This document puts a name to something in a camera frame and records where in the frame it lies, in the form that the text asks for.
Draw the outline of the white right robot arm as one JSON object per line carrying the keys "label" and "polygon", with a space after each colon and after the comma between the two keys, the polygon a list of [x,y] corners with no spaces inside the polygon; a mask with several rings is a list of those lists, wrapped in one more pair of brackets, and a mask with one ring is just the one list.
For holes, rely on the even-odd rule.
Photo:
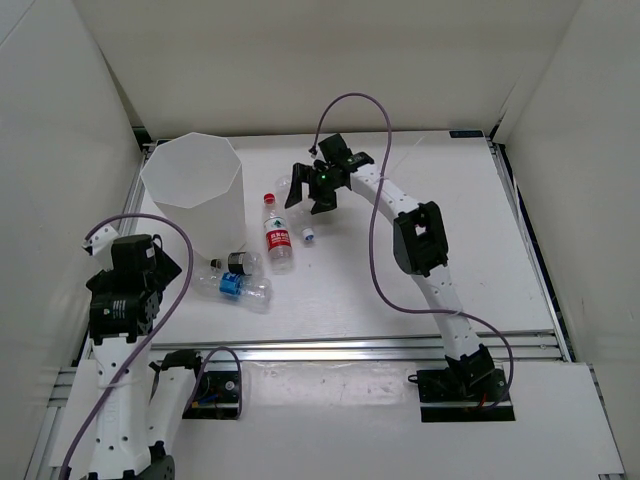
{"label": "white right robot arm", "polygon": [[449,387],[460,399],[480,393],[494,369],[494,361],[465,314],[448,268],[449,246],[439,206],[421,203],[388,180],[374,159],[354,153],[339,134],[319,143],[321,157],[311,165],[296,163],[285,202],[287,209],[303,200],[303,186],[313,215],[337,208],[337,190],[347,188],[366,199],[392,226],[396,264],[422,292],[444,344],[451,371]]}

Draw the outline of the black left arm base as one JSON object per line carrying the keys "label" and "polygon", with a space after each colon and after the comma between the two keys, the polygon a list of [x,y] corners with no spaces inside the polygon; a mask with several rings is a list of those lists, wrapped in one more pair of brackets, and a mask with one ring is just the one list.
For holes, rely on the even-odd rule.
{"label": "black left arm base", "polygon": [[239,362],[214,360],[201,367],[202,376],[185,406],[187,420],[237,421],[243,411],[243,379]]}

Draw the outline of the black label plastic bottle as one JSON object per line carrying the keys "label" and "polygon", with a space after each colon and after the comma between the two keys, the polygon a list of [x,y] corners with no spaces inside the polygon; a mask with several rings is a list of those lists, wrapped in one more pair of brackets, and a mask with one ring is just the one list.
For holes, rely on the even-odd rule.
{"label": "black label plastic bottle", "polygon": [[236,251],[226,258],[215,258],[209,262],[213,270],[228,271],[231,274],[261,277],[263,275],[263,260],[259,253],[252,251]]}

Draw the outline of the red label plastic bottle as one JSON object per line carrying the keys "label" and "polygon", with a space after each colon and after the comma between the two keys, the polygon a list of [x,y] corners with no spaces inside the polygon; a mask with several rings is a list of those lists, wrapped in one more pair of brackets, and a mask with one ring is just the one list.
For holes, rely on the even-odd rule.
{"label": "red label plastic bottle", "polygon": [[264,237],[272,270],[282,274],[293,266],[293,250],[288,225],[273,193],[263,197]]}

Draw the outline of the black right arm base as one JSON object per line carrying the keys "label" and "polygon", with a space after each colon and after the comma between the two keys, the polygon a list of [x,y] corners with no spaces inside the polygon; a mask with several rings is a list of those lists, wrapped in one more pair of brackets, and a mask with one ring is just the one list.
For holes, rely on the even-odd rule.
{"label": "black right arm base", "polygon": [[503,369],[465,391],[450,372],[418,370],[407,377],[418,390],[422,423],[513,422],[516,420]]}

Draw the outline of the clear bottle with blue-white cap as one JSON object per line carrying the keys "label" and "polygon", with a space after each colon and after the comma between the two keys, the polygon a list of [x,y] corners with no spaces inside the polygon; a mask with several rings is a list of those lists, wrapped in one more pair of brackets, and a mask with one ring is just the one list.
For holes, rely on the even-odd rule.
{"label": "clear bottle with blue-white cap", "polygon": [[291,176],[284,175],[275,182],[276,200],[282,207],[289,231],[299,238],[305,245],[311,245],[315,239],[315,233],[311,219],[311,203],[308,200],[286,208],[285,203],[290,191]]}

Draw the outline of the blue label plastic bottle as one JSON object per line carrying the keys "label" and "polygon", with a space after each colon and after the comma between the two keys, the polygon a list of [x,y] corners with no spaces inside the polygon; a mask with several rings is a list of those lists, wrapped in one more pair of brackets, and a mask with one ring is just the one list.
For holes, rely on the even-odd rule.
{"label": "blue label plastic bottle", "polygon": [[191,278],[191,287],[202,297],[238,305],[258,313],[270,309],[273,296],[272,284],[268,278],[230,272],[195,272]]}

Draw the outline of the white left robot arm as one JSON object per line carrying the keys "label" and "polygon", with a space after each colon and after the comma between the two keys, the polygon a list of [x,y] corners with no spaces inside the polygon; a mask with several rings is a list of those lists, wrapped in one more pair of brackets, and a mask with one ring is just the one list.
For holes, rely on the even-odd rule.
{"label": "white left robot arm", "polygon": [[193,350],[149,358],[149,338],[166,287],[180,267],[148,234],[102,231],[108,267],[87,283],[89,336],[103,404],[95,416],[91,479],[172,479],[172,443],[187,400],[206,395],[210,377]]}

